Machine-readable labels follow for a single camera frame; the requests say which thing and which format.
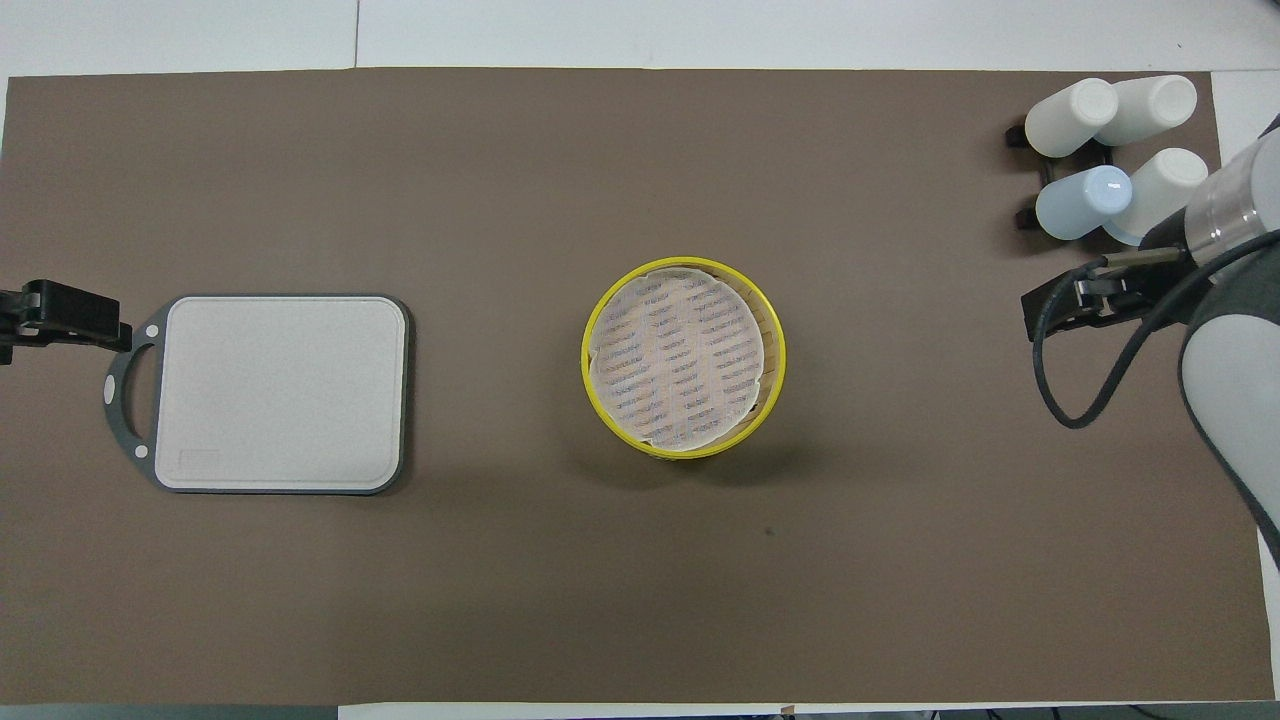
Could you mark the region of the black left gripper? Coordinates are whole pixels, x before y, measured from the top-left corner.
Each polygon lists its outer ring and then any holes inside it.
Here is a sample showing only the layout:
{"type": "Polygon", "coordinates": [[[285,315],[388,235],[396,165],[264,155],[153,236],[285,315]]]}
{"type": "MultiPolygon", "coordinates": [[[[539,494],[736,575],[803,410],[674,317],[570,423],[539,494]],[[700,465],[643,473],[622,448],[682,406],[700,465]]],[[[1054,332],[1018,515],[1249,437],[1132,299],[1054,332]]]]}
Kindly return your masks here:
{"type": "Polygon", "coordinates": [[[40,329],[26,324],[28,313],[38,306],[38,301],[33,281],[20,290],[1,291],[3,366],[12,365],[14,347],[79,345],[116,354],[133,348],[133,329],[120,323],[120,304],[115,299],[68,284],[46,284],[47,340],[40,329]]]}

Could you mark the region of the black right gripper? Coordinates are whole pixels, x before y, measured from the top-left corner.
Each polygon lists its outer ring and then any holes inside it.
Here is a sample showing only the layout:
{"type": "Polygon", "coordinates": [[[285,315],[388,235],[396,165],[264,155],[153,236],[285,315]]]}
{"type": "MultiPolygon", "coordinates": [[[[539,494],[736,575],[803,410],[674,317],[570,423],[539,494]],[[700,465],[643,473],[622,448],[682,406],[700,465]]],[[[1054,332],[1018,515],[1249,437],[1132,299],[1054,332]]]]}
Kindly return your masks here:
{"type": "MultiPolygon", "coordinates": [[[[1039,318],[1051,299],[1057,302],[1044,320],[1044,338],[1080,328],[1102,328],[1146,319],[1155,306],[1197,269],[1194,260],[1156,263],[1107,272],[1085,264],[1062,273],[1050,288],[1037,288],[1020,297],[1027,338],[1033,341],[1039,318]]],[[[1197,307],[1197,291],[1178,300],[1164,323],[1189,323],[1197,307]]]]}

